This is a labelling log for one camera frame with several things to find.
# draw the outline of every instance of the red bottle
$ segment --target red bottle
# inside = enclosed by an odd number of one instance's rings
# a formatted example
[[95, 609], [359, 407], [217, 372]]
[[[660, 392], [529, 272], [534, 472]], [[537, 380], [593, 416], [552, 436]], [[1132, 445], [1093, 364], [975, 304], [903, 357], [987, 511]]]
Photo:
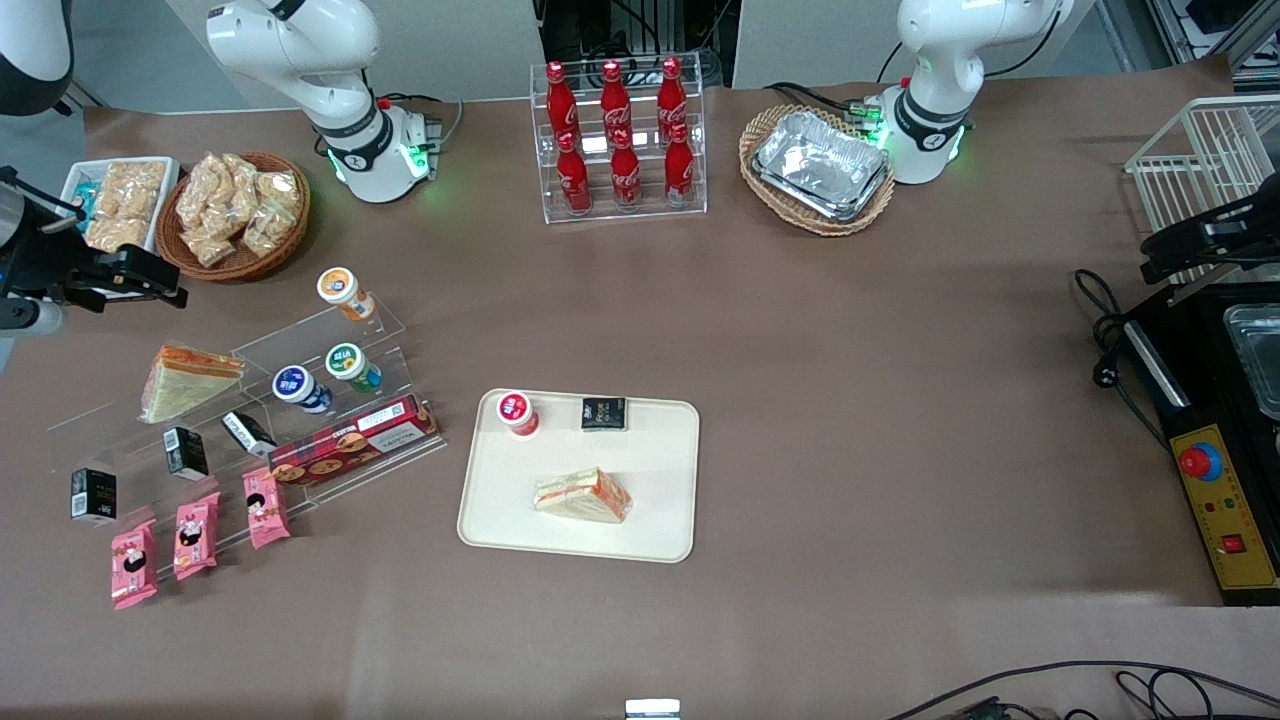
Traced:
[[604, 61], [600, 113], [604, 114], [604, 137], [609, 146], [618, 147], [614, 140], [626, 135], [627, 147], [631, 147], [631, 97], [627, 96], [627, 88], [622, 87], [622, 65], [617, 60]]
[[614, 131], [613, 158], [609, 165], [613, 170], [613, 201], [618, 210], [635, 213], [640, 209], [640, 159], [631, 149], [631, 128]]
[[561, 190], [564, 191], [564, 205], [570, 215], [585, 215], [591, 211], [591, 187], [586, 182], [586, 163], [577, 154], [573, 136], [564, 133], [556, 138], [561, 156], [556, 170], [561, 176]]
[[559, 60], [547, 63], [547, 115], [552, 120], [552, 132], [557, 143], [562, 135], [568, 135], [577, 143], [581, 131], [577, 127], [577, 100], [573, 91], [564, 85], [564, 65]]
[[689, 126], [671, 127], [667, 146], [667, 205], [687, 208], [694, 201], [694, 151], [689, 149]]
[[658, 142], [671, 141], [671, 128], [685, 124], [685, 86], [680, 83], [680, 58], [662, 61], [662, 87], [658, 90]]

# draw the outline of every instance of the power cord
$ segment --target power cord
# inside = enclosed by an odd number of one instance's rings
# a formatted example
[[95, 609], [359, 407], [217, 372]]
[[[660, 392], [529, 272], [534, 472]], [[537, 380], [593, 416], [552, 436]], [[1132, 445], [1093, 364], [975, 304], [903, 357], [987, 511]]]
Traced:
[[[961, 685], [961, 687], [959, 687], [959, 688], [956, 688], [954, 691], [945, 692], [945, 693], [934, 697], [933, 700], [922, 702], [920, 705], [918, 705], [918, 706], [908, 710], [906, 712], [900, 712], [900, 714], [890, 717], [888, 720], [906, 720], [908, 717], [914, 717], [914, 716], [924, 712], [925, 710], [929, 710], [931, 707], [934, 707], [937, 705], [942, 705], [943, 702], [946, 702], [946, 701], [948, 701], [948, 700], [951, 700], [954, 697], [961, 696], [961, 694], [964, 694], [966, 692], [978, 689], [978, 688], [984, 687], [984, 685], [989, 685], [991, 683], [995, 683], [995, 682], [998, 682], [998, 680], [1004, 680], [1006, 678], [1016, 678], [1019, 675], [1034, 675], [1034, 674], [1038, 674], [1038, 673], [1047, 673], [1050, 670], [1062, 670], [1062, 669], [1066, 669], [1066, 667], [1124, 667], [1126, 670], [1134, 670], [1134, 669], [1138, 669], [1138, 670], [1155, 670], [1155, 674], [1148, 680], [1142, 680], [1140, 678], [1138, 678], [1132, 671], [1128, 673], [1128, 675], [1132, 675], [1133, 678], [1137, 678], [1138, 682], [1147, 689], [1147, 696], [1148, 696], [1147, 701], [1142, 701], [1140, 696], [1138, 696], [1138, 693], [1132, 692], [1132, 688], [1126, 688], [1125, 685], [1121, 684], [1121, 688], [1126, 689], [1126, 692], [1130, 693], [1130, 697], [1135, 697], [1137, 696], [1135, 700], [1138, 700], [1139, 705], [1142, 705], [1143, 707], [1149, 708], [1149, 711], [1152, 712], [1153, 720], [1164, 720], [1166, 717], [1171, 719], [1171, 720], [1179, 720], [1179, 716], [1175, 715], [1171, 710], [1169, 710], [1169, 705], [1166, 705], [1160, 698], [1160, 696], [1156, 693], [1156, 691], [1155, 691], [1156, 680], [1158, 680], [1164, 675], [1174, 675], [1174, 676], [1183, 678], [1184, 680], [1192, 683], [1193, 687], [1196, 687], [1197, 689], [1201, 691], [1201, 697], [1204, 700], [1204, 703], [1206, 703], [1204, 705], [1204, 715], [1201, 716], [1197, 720], [1229, 720], [1228, 716], [1215, 716], [1213, 715], [1213, 706], [1212, 706], [1212, 703], [1208, 700], [1208, 692], [1204, 689], [1203, 683], [1208, 683], [1211, 685], [1216, 685], [1219, 688], [1222, 688], [1222, 689], [1226, 689], [1226, 691], [1231, 691], [1231, 692], [1234, 692], [1236, 694], [1242, 694], [1242, 696], [1248, 697], [1248, 698], [1251, 698], [1253, 701], [1257, 701], [1257, 702], [1260, 702], [1262, 705], [1270, 705], [1271, 707], [1280, 710], [1280, 697], [1275, 697], [1275, 696], [1267, 694], [1267, 693], [1265, 693], [1262, 691], [1257, 691], [1257, 689], [1253, 689], [1253, 688], [1247, 687], [1247, 685], [1233, 683], [1230, 680], [1224, 680], [1222, 678], [1217, 678], [1217, 676], [1210, 675], [1207, 673], [1201, 673], [1198, 670], [1189, 670], [1187, 667], [1179, 667], [1176, 665], [1160, 665], [1160, 664], [1156, 664], [1156, 662], [1140, 662], [1140, 661], [1132, 661], [1132, 660], [1066, 660], [1066, 661], [1062, 661], [1062, 662], [1048, 662], [1048, 664], [1044, 664], [1044, 665], [1029, 665], [1027, 667], [1015, 667], [1012, 670], [1005, 670], [1004, 673], [996, 673], [993, 675], [987, 675], [986, 678], [982, 678], [979, 680], [974, 680], [974, 682], [972, 682], [972, 683], [969, 683], [966, 685]], [[1120, 683], [1119, 673], [1117, 673], [1116, 682]], [[1157, 710], [1157, 707], [1162, 707], [1167, 715], [1161, 715], [1160, 710]], [[1021, 706], [1018, 706], [1015, 708], [1016, 710], [1023, 710], [1023, 711], [1030, 714], [1029, 710], [1025, 710]], [[1089, 712], [1087, 710], [1080, 710], [1080, 708], [1073, 710], [1071, 712], [1068, 712], [1066, 717], [1064, 717], [1064, 720], [1070, 720], [1073, 715], [1083, 715], [1085, 717], [1091, 717], [1093, 720], [1097, 720], [1096, 715], [1093, 715], [1092, 712]], [[1233, 716], [1233, 717], [1242, 719], [1242, 717], [1248, 717], [1248, 716]], [[1193, 720], [1193, 719], [1190, 719], [1190, 717], [1181, 717], [1180, 720]]]
[[1010, 67], [1007, 67], [1007, 68], [1005, 68], [1002, 70], [996, 70], [993, 73], [987, 73], [987, 74], [984, 74], [982, 77], [998, 77], [998, 76], [1009, 74], [1009, 73], [1016, 70], [1018, 68], [1025, 65], [1027, 63], [1030, 63], [1032, 59], [1034, 59], [1036, 55], [1039, 55], [1039, 51], [1044, 49], [1044, 44], [1048, 42], [1050, 36], [1053, 35], [1053, 28], [1057, 27], [1057, 20], [1061, 17], [1062, 17], [1062, 10], [1059, 10], [1059, 12], [1053, 13], [1053, 20], [1048, 23], [1048, 29], [1044, 31], [1044, 37], [1041, 37], [1039, 45], [1037, 45], [1036, 49], [1032, 50], [1030, 55], [1027, 55], [1025, 58], [1023, 58], [1021, 60], [1019, 60], [1018, 64], [1015, 64], [1015, 65], [1010, 65]]
[[[1088, 301], [1102, 313], [1097, 320], [1093, 323], [1093, 342], [1102, 351], [1102, 357], [1093, 366], [1093, 384], [1101, 388], [1115, 388], [1116, 395], [1125, 404], [1130, 413], [1134, 414], [1138, 420], [1142, 421], [1151, 437], [1160, 443], [1160, 447], [1166, 452], [1170, 452], [1169, 443], [1165, 441], [1165, 434], [1160, 432], [1160, 428], [1147, 416], [1146, 413], [1138, 407], [1133, 396], [1129, 395], [1129, 389], [1124, 386], [1120, 379], [1120, 336], [1124, 332], [1124, 324], [1129, 322], [1129, 318], [1120, 310], [1120, 301], [1116, 300], [1115, 292], [1111, 291], [1111, 286], [1107, 281], [1102, 279], [1102, 275], [1089, 270], [1087, 268], [1080, 268], [1075, 270], [1075, 287], [1079, 288], [1080, 293], [1084, 295]], [[1089, 281], [1101, 293], [1094, 292], [1088, 287], [1085, 281]]]

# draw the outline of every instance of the bottle cap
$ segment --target bottle cap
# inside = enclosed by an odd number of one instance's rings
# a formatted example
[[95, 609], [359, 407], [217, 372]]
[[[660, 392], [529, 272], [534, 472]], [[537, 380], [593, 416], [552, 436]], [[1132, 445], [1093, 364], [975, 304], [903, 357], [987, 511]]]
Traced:
[[356, 282], [356, 274], [347, 268], [329, 268], [320, 273], [320, 279], [316, 281], [316, 292], [325, 302], [334, 305], [342, 305], [356, 297], [360, 283]]
[[360, 377], [360, 373], [365, 372], [369, 361], [365, 360], [365, 354], [360, 347], [349, 342], [342, 342], [333, 346], [333, 350], [329, 351], [325, 365], [334, 379], [353, 380]]
[[498, 419], [507, 425], [520, 425], [532, 415], [534, 406], [522, 392], [508, 392], [498, 398]]
[[275, 382], [271, 383], [271, 391], [275, 392], [275, 397], [285, 402], [303, 400], [311, 395], [315, 387], [316, 379], [302, 365], [284, 368], [275, 374]]

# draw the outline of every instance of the white tray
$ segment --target white tray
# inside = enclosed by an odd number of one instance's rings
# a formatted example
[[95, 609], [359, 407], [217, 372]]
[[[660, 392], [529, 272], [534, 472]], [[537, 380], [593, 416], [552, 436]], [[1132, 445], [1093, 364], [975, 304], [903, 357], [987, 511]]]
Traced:
[[[582, 432], [584, 397], [525, 391], [538, 430], [518, 438], [494, 410], [509, 392], [480, 398], [458, 537], [476, 547], [680, 562], [694, 550], [698, 410], [677, 400], [627, 398], [627, 429]], [[631, 493], [620, 525], [534, 510], [539, 480], [599, 466]]]

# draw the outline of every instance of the pink snack package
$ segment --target pink snack package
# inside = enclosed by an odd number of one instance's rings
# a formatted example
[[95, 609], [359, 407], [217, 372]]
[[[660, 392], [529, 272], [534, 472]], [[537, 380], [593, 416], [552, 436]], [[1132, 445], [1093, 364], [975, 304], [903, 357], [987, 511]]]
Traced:
[[248, 539], [253, 550], [289, 534], [289, 511], [282, 502], [280, 488], [270, 468], [244, 474], [244, 503], [248, 505]]
[[202, 568], [216, 568], [218, 492], [178, 506], [173, 533], [173, 574], [179, 580]]
[[111, 602], [116, 610], [137, 605], [156, 593], [155, 518], [111, 541]]

